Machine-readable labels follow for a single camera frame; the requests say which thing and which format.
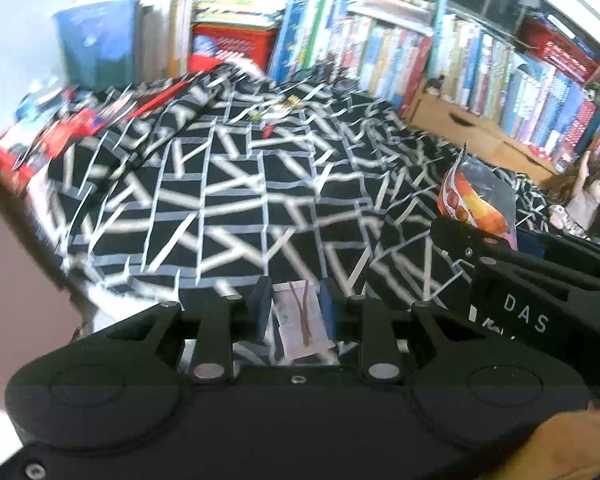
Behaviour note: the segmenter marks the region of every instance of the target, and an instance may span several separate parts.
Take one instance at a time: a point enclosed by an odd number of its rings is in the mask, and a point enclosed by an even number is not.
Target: doll hair
[[[571,166],[563,174],[549,177],[542,184],[542,189],[546,191],[550,202],[566,205],[571,199],[571,191],[577,179],[578,167]],[[584,181],[584,189],[587,189],[595,180],[600,180],[600,155],[592,153],[589,158],[589,176]]]

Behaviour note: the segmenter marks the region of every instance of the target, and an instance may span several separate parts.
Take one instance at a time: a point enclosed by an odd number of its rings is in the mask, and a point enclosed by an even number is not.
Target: screw
[[[217,379],[224,374],[224,367],[218,363],[201,363],[193,368],[193,374],[203,381]]]
[[[31,480],[42,480],[46,476],[46,470],[40,464],[29,464],[24,469],[24,473]]]
[[[393,379],[400,374],[400,368],[389,363],[376,363],[369,367],[369,375],[375,379]]]

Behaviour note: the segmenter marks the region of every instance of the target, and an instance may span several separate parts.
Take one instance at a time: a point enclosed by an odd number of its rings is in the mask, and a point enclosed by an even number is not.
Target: snack bag
[[[516,193],[479,160],[467,156],[466,145],[442,180],[438,209],[443,216],[516,241]]]

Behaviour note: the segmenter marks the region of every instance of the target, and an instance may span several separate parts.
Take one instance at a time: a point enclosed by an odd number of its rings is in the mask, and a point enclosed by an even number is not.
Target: toy
[[[589,238],[600,206],[600,156],[582,156],[580,167],[573,166],[562,175],[551,177],[547,197],[554,203],[549,222],[557,229],[580,238]]]

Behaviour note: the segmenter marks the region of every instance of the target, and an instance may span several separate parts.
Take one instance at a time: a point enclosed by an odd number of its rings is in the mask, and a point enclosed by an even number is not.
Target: geometric pattern bedding
[[[289,98],[299,104],[282,116],[276,106]],[[273,86],[221,65],[51,162],[58,252],[67,271],[107,290],[185,309],[240,294],[263,274],[329,276],[347,295],[462,308],[471,266],[428,234],[457,152],[406,129],[384,100]],[[533,183],[493,172],[516,191],[518,222],[547,230]]]

